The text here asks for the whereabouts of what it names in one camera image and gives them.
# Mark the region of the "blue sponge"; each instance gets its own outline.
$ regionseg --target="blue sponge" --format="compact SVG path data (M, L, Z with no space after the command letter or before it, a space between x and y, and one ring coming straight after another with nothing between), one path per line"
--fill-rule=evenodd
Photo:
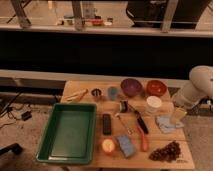
M135 154L136 152L135 147L133 146L133 144L130 141L130 138L127 135L117 136L116 139L126 158Z

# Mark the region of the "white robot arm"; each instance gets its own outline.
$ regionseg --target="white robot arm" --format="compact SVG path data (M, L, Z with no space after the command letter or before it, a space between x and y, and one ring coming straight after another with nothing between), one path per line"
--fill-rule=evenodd
M176 106L191 109L206 96L213 99L213 67L196 66L189 73L189 82L172 99Z

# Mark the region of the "knife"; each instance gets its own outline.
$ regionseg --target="knife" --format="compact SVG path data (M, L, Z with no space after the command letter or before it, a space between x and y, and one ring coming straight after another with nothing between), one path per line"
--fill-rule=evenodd
M130 104L128 104L128 106L133 110L133 112L137 118L137 122L140 125L141 129L143 129L145 134L148 134L149 130L148 130L144 120L141 117L141 113L138 110L136 110L133 106L131 106Z

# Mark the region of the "wooden table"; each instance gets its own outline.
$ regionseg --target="wooden table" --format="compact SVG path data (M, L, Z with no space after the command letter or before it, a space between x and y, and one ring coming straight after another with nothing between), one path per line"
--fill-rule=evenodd
M143 96L138 95L134 98L128 99L129 103L134 106L137 110L142 113L142 118L145 121L149 134L147 135L149 150L148 152L140 151L140 137L136 127L136 118L133 113L122 114L122 120L128 124L128 126L133 130L133 134L130 136L132 143L135 145L137 152L134 156L129 159L124 158L119 146L117 145L116 151L113 156L106 155L101 149L101 142L105 138L113 138L116 142L115 137L122 134L127 134L124 127L121 125L118 118L114 114L119 110L119 99L116 101L109 101L107 99L107 88L110 86L115 86L119 89L119 93L122 93L120 88L120 82L97 82L97 81L68 81L65 85L63 97L61 102L66 101L66 97L72 93L88 89L87 93L79 103L96 103L97 105L97 121L96 121L96 137L95 137L95 147L93 153L93 160L86 167L93 168L148 168L148 169L193 169L194 163L189 150L186 138L182 129L178 129L170 134L163 134L155 124L155 116L159 114L170 114L173 109L173 103L171 102L170 94L167 91L165 95L161 97L163 101L162 107L155 114L147 114L145 112L145 99L147 97L146 93ZM94 88L99 88L103 94L103 100L95 102L91 90ZM110 113L112 120L112 136L105 136L102 134L102 114ZM176 140L181 147L181 156L176 161L160 162L152 161L149 159L149 155L152 151L157 148L162 148L171 141Z

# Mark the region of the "black remote control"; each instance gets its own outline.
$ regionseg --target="black remote control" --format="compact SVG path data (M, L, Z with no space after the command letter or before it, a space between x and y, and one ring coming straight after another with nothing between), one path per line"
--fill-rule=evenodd
M108 113L103 114L103 134L104 135L112 134L111 117L110 117L110 114Z

